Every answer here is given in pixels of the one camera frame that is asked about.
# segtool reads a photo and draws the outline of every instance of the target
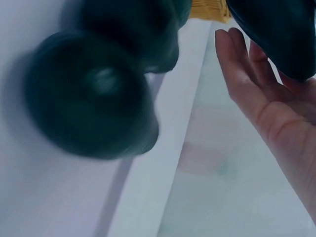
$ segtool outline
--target palm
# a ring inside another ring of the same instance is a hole
[[[234,28],[217,32],[216,51],[231,98],[267,143],[294,189],[316,193],[315,80],[299,83],[280,73],[283,84],[278,83],[266,55],[253,42],[248,53],[242,33]],[[308,209],[316,195],[300,198]]]

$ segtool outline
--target white table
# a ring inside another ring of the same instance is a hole
[[[154,149],[132,161],[95,161],[61,153],[49,143],[33,127],[20,95],[28,53],[67,26],[68,14],[60,19],[65,4],[0,2],[0,236],[154,237],[189,122],[210,22],[190,21],[179,33],[176,68],[164,78],[149,76],[161,125]]]

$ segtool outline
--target finger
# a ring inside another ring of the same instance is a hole
[[[257,84],[257,78],[256,74],[252,68],[252,65],[249,60],[248,50],[245,43],[245,38],[242,34],[242,32],[237,28],[230,28],[228,31],[228,34],[230,35],[231,39],[233,40],[234,48],[237,57],[240,60],[240,63],[242,63],[243,67],[245,68],[245,71],[249,75],[250,79]]]
[[[249,58],[261,86],[269,86],[277,83],[268,57],[253,41],[250,43]]]
[[[259,85],[270,101],[288,102],[294,95],[283,85],[278,83],[267,55],[253,41],[250,43],[249,58],[257,76]]]
[[[249,61],[248,50],[245,43],[244,36],[240,30],[237,28],[230,28],[228,30],[228,34],[233,40],[235,52],[238,57],[240,57],[244,61]]]
[[[216,32],[215,47],[230,97],[251,123],[255,124],[260,112],[269,101],[249,78],[237,57],[233,40],[227,32],[222,30]]]
[[[286,124],[303,120],[285,103],[268,101],[238,61],[233,41],[227,32],[216,32],[215,47],[231,98],[268,144],[273,144],[282,135]]]
[[[310,78],[306,82],[295,81],[282,72],[278,72],[280,79],[283,84],[290,90],[292,93],[297,95],[300,99],[309,101],[313,104],[316,104],[316,80],[315,78]]]

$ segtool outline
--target blurry dark green object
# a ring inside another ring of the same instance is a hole
[[[178,61],[178,21],[171,0],[84,0],[81,24],[124,47],[145,73],[171,71]]]
[[[316,73],[313,0],[226,0],[234,19],[286,76]]]
[[[135,59],[112,40],[61,32],[37,49],[27,108],[52,142],[75,155],[113,159],[149,151],[158,122]]]
[[[179,29],[183,27],[191,13],[192,0],[171,0],[177,15]]]

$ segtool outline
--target pink stain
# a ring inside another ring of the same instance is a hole
[[[231,107],[194,107],[178,169],[196,175],[212,174],[234,149],[253,139],[244,131],[243,122],[248,123]]]

